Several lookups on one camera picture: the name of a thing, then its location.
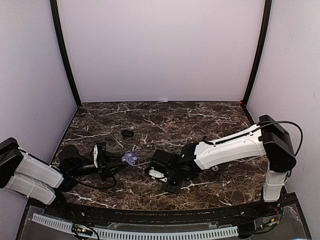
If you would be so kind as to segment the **black earbud charging case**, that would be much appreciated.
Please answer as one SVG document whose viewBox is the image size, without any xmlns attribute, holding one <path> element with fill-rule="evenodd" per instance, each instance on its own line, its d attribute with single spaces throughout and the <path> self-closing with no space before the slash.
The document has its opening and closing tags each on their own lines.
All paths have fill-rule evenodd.
<svg viewBox="0 0 320 240">
<path fill-rule="evenodd" d="M 121 131 L 121 135 L 125 138 L 132 138 L 134 136 L 134 132 L 132 130 L 124 129 Z"/>
</svg>

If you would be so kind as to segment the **purple charging case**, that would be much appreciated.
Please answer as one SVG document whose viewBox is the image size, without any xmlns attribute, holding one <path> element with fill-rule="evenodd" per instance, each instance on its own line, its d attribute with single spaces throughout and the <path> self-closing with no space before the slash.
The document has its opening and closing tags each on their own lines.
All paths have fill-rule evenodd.
<svg viewBox="0 0 320 240">
<path fill-rule="evenodd" d="M 137 165 L 139 157 L 133 153 L 132 151 L 126 151 L 124 155 L 121 157 L 121 161 L 123 163 L 127 163 L 128 165 L 135 167 Z"/>
</svg>

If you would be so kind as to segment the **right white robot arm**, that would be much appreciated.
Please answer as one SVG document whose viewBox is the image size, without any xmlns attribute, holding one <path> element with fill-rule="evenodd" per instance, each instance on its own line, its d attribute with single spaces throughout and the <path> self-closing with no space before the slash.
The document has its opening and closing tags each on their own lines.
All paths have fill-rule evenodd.
<svg viewBox="0 0 320 240">
<path fill-rule="evenodd" d="M 292 169 L 296 166 L 298 150 L 294 150 L 289 132 L 282 126 L 291 121 L 276 121 L 269 115 L 249 128 L 215 140 L 203 138 L 182 147 L 180 154 L 157 149 L 146 174 L 162 181 L 162 189 L 179 194 L 182 183 L 198 173 L 235 160 L 266 156 L 268 168 L 262 187 L 262 201 L 255 205 L 255 213 L 266 217 L 275 208 Z"/>
</svg>

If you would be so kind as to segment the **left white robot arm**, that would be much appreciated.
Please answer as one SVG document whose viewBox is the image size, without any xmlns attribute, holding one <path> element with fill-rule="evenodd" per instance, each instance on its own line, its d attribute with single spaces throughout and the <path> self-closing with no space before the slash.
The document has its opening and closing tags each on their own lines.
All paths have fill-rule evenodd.
<svg viewBox="0 0 320 240">
<path fill-rule="evenodd" d="M 109 152 L 104 142 L 97 143 L 91 155 L 82 156 L 75 145 L 67 145 L 58 154 L 60 164 L 54 167 L 20 148 L 10 137 L 0 144 L 0 187 L 51 205 L 58 217 L 67 218 L 71 208 L 63 201 L 63 193 L 81 184 L 77 177 L 97 174 L 104 182 L 134 166 L 138 159 L 131 151 L 124 155 Z"/>
</svg>

